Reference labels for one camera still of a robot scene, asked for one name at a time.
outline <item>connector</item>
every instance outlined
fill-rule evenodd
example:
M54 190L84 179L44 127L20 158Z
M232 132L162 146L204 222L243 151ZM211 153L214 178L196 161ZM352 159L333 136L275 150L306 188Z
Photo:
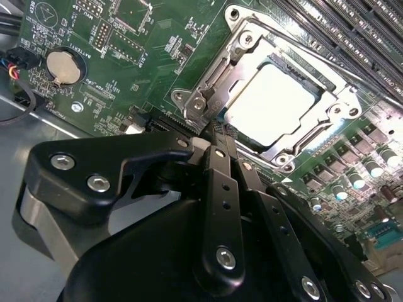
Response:
M6 60L17 66L18 69L30 70L39 66L42 58L21 46L6 52Z

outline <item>hole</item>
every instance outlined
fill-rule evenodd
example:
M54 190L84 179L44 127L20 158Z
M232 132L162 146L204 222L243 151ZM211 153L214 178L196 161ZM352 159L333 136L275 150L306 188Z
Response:
M283 227L283 226L280 227L280 231L281 231L284 235L287 235L287 236L290 234L290 232L288 231L288 229L285 228L285 227Z
M222 207L226 210L231 210L231 205L226 201L222 202Z
M236 20L239 17L239 12L236 9L233 9L230 13L231 20Z
M351 110L348 112L348 114L349 114L350 116L356 116L356 115L358 114L358 109L357 109L357 108L353 108L353 109L351 109Z

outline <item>dimm slot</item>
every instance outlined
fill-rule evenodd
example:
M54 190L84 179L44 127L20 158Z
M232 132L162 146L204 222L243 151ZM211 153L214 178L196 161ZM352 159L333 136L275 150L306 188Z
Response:
M368 76L365 74L367 72L372 76L372 79L376 79L386 90L388 90L393 96L395 96L397 99L402 100L403 97L395 91L387 82L385 82L385 79L383 78L382 75L374 72L368 64L358 64L357 62L361 62L361 58L359 58L354 52L349 50L348 48L342 46L335 46L338 45L339 40L335 39L336 42L332 42L328 40L328 37L325 37L321 32L317 30L314 26L311 25L311 23L307 20L306 17L302 16L300 13L300 10L294 9L289 7L288 4L281 0L273 0L273 2L284 12L286 12L291 18L293 18L298 24L307 32L309 33L312 37L314 37L319 43L321 43L328 51L334 54L335 57L337 57L340 62L344 64L345 67L347 67L350 71L354 72L358 76L360 76L362 79L365 81L371 82L369 80ZM325 34L328 36L333 36L333 33L331 33L329 30L324 30ZM355 61L350 61L349 58L345 57L344 55L341 55L339 53L339 50L335 48L341 48L343 49L348 55L351 57L355 58Z

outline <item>motherboard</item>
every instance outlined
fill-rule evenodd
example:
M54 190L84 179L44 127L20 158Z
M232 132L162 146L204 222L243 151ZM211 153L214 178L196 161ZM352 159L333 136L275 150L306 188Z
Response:
M240 156L347 245L401 244L402 111L266 25L403 102L396 0L31 0L20 46L43 62L21 77L96 137L143 131L144 113L190 135L232 125Z

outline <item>mounting hole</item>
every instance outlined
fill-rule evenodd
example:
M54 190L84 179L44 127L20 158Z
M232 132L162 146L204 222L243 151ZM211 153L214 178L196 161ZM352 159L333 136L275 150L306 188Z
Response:
M238 20L238 18L239 18L239 12L238 12L238 10L237 10L237 9L233 9L233 10L231 11L231 13L230 13L229 16L230 16L230 18L231 18L232 21Z
M289 235L290 234L290 232L288 231L288 228L286 228L286 227L284 227L284 226L281 226L280 227L280 231L284 234L284 235Z
M222 188L223 188L224 190L226 190L226 191L229 191L229 190L230 190L230 188L229 188L229 186L228 186L227 184L222 184L221 186L222 186Z
M226 210L231 210L231 205L226 201L222 202L222 207Z
M357 108L353 108L353 109L351 109L351 110L348 112L348 114L349 114L350 116L356 116L358 113L359 113L359 111L358 111Z

